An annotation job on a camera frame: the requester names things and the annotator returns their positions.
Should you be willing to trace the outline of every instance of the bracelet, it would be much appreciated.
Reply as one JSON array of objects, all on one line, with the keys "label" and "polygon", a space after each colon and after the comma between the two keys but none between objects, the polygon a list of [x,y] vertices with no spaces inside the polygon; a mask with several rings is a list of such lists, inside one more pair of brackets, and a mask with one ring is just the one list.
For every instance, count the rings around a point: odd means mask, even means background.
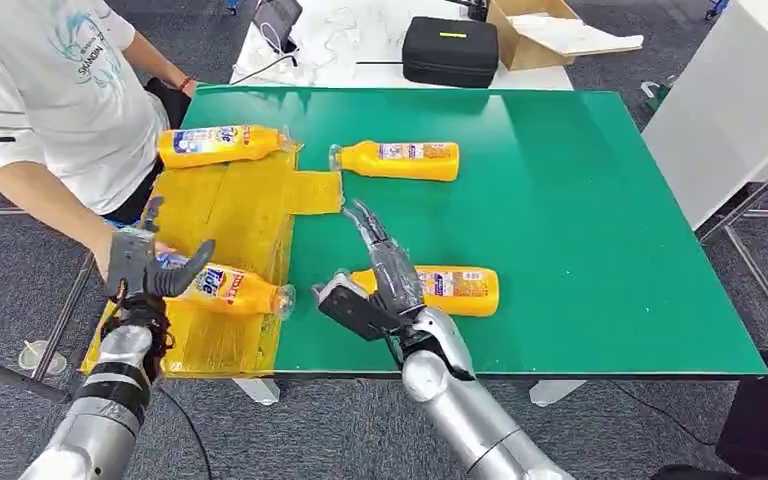
[{"label": "bracelet", "polygon": [[181,85],[178,85],[178,90],[183,92],[184,89],[187,88],[187,85],[189,85],[190,82],[192,81],[193,81],[193,77],[187,76],[187,78],[185,78],[184,81],[181,82]]}]

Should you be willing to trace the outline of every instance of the bottle cap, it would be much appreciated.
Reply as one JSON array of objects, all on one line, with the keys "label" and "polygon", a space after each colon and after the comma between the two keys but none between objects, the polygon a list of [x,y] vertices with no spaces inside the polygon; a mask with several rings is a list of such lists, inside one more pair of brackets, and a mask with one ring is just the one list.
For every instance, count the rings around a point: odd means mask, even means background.
[{"label": "bottle cap", "polygon": [[296,309],[296,288],[292,285],[284,285],[275,291],[272,297],[272,313],[281,321],[286,320]]},{"label": "bottle cap", "polygon": [[331,145],[331,148],[328,149],[328,167],[331,170],[342,170],[343,165],[340,162],[340,150],[342,149],[343,147],[339,145]]},{"label": "bottle cap", "polygon": [[297,144],[290,135],[289,125],[284,125],[278,131],[278,147],[285,152],[295,152],[301,150],[304,145]]}]

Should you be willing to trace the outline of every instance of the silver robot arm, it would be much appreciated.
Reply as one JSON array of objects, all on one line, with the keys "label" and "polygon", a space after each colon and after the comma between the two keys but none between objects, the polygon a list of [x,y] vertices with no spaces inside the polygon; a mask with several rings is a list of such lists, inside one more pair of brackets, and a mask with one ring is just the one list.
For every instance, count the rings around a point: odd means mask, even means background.
[{"label": "silver robot arm", "polygon": [[122,478],[170,347],[163,297],[183,293],[213,249],[207,241],[187,264],[165,270],[155,258],[153,233],[114,233],[105,293],[117,307],[102,327],[98,361],[20,480]]},{"label": "silver robot arm", "polygon": [[320,311],[367,341],[384,339],[410,397],[431,417],[469,475],[478,479],[570,480],[481,385],[452,318],[427,307],[414,266],[365,205],[345,208],[372,259],[369,295],[337,272],[313,293]]},{"label": "silver robot arm", "polygon": [[152,343],[146,327],[122,326],[105,337],[98,364],[21,480],[122,478],[149,403],[143,363]]}]

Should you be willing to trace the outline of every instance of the green tabletop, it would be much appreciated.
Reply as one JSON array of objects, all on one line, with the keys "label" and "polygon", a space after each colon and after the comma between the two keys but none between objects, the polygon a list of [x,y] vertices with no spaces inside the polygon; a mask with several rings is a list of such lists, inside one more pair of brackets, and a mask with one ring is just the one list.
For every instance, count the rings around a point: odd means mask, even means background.
[{"label": "green tabletop", "polygon": [[[498,312],[456,318],[477,372],[502,375],[767,373],[619,95],[450,89],[208,87],[185,127],[287,125],[299,168],[331,144],[460,145],[452,183],[343,174],[346,198],[378,213],[416,264],[496,270]],[[392,373],[320,314],[309,287],[369,267],[340,215],[297,217],[276,373]]]}]

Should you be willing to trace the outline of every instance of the person's arm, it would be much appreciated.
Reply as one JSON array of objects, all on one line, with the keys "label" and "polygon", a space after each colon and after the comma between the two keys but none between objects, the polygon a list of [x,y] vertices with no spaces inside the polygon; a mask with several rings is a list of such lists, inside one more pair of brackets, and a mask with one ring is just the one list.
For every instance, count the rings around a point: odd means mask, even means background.
[{"label": "person's arm", "polygon": [[85,207],[45,165],[16,162],[1,167],[0,192],[37,220],[90,249],[102,278],[107,278],[113,226]]},{"label": "person's arm", "polygon": [[[93,0],[93,4],[107,29],[108,39],[122,51],[128,63],[175,88],[184,84],[187,75],[154,48],[133,25],[113,11],[104,0]],[[182,91],[192,97],[195,89],[196,82],[191,80]]]},{"label": "person's arm", "polygon": [[[134,32],[134,41],[122,51],[128,63],[163,80],[175,88],[181,86],[187,75],[154,48],[140,32]],[[196,90],[196,81],[190,80],[182,92],[192,97]]]},{"label": "person's arm", "polygon": [[[0,122],[30,124],[13,78],[0,62]],[[30,128],[0,123],[0,192],[43,223],[86,245],[106,277],[112,227],[84,207],[44,165],[45,149]]]}]

